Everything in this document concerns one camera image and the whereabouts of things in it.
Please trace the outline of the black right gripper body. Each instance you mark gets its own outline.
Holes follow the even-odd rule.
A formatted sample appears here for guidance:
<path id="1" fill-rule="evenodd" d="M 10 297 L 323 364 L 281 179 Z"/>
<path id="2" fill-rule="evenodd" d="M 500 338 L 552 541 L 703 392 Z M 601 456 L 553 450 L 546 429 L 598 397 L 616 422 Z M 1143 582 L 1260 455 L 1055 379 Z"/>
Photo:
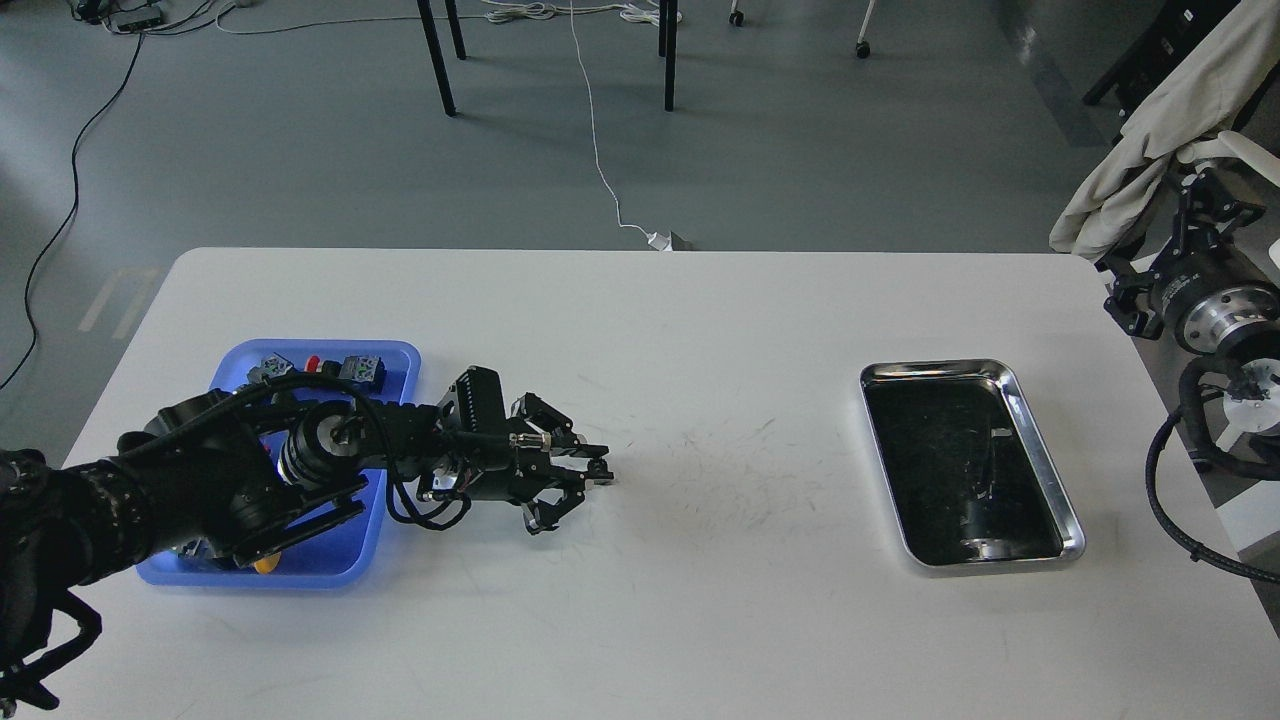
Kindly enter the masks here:
<path id="1" fill-rule="evenodd" d="M 1175 341 L 1198 355 L 1277 351 L 1277 287 L 1233 245 L 1162 251 L 1149 304 Z"/>

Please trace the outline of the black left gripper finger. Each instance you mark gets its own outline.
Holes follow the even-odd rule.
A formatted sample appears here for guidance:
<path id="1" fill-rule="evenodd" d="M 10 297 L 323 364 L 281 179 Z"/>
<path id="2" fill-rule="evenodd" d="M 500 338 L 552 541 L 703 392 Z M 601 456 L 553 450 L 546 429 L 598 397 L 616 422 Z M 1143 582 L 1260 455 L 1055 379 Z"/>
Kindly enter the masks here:
<path id="1" fill-rule="evenodd" d="M 603 459 L 611 451 L 594 445 L 575 430 L 573 420 L 535 393 L 520 396 L 512 405 L 512 433 L 526 437 L 524 447 L 535 448 L 552 457 Z"/>
<path id="2" fill-rule="evenodd" d="M 534 479 L 541 483 L 541 489 L 559 491 L 559 498 L 553 503 L 534 496 L 520 505 L 530 536 L 556 530 L 559 520 L 585 501 L 588 487 L 600 486 L 586 478 L 586 468 L 579 470 L 554 464 L 544 471 L 535 471 Z"/>

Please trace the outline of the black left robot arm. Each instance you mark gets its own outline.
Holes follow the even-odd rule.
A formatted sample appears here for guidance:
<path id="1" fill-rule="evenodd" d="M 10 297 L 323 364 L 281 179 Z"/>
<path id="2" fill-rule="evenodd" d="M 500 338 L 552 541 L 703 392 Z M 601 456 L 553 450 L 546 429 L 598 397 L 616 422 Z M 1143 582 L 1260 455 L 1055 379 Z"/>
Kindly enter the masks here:
<path id="1" fill-rule="evenodd" d="M 609 484 L 608 448 L 534 393 L 511 413 L 494 370 L 470 366 L 439 404 L 374 398 L 352 380 L 291 372 L 165 407 L 116 452 L 67 469 L 32 448 L 3 454 L 3 715 L 52 710 L 45 679 L 100 637 L 73 593 L 202 541 L 246 568 L 364 511 L 384 471 L 399 523 L 454 527 L 476 501 L 520 507 L 554 530 Z"/>

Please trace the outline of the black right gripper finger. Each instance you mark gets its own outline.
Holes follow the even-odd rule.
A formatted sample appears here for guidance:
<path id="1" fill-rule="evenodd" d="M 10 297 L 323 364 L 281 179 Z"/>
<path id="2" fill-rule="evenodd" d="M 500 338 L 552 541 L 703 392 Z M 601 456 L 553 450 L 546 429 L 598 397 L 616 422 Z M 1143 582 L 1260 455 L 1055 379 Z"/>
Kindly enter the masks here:
<path id="1" fill-rule="evenodd" d="M 1234 170 L 1204 168 L 1180 173 L 1170 170 L 1165 183 L 1174 191 L 1178 209 L 1165 247 L 1165 264 L 1193 258 L 1213 266 L 1243 266 L 1248 259 L 1234 245 L 1236 229 L 1261 219 L 1266 206 Z"/>
<path id="2" fill-rule="evenodd" d="M 1133 338 L 1156 341 L 1164 333 L 1164 320 L 1149 306 L 1156 279 L 1151 266 L 1156 258 L 1156 254 L 1134 259 L 1126 252 L 1108 252 L 1094 264 L 1096 270 L 1110 272 L 1112 277 L 1107 284 L 1108 297 L 1103 301 L 1105 311 Z"/>

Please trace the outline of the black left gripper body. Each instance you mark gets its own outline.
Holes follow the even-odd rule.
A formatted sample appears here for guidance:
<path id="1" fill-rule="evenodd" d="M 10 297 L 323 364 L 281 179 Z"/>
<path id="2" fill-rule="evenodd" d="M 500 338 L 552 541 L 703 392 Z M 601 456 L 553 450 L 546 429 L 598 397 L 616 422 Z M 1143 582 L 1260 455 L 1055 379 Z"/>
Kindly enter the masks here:
<path id="1" fill-rule="evenodd" d="M 420 480 L 420 498 L 435 502 L 468 498 L 520 506 L 534 496 L 556 502 L 557 489 L 541 489 L 534 479 L 550 455 L 524 447 L 526 437 L 512 433 L 497 372 L 470 366 L 439 404 L 439 427 L 445 454 L 430 477 Z"/>

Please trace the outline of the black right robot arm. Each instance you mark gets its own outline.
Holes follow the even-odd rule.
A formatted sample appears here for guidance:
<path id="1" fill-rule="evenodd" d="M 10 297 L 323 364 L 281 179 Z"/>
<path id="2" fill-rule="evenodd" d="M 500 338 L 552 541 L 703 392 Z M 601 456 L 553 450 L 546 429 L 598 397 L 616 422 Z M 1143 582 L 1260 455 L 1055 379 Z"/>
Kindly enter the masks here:
<path id="1" fill-rule="evenodd" d="M 1192 560 L 1276 584 L 1275 571 L 1216 552 L 1183 530 L 1156 488 L 1160 456 L 1178 427 L 1198 470 L 1277 479 L 1277 287 L 1233 241 L 1238 228 L 1263 214 L 1240 178 L 1206 167 L 1178 183 L 1172 232 L 1146 269 L 1126 249 L 1105 254 L 1096 268 L 1114 277 L 1103 307 L 1121 331 L 1143 340 L 1169 333 L 1190 354 L 1178 405 L 1146 457 L 1156 521 Z"/>

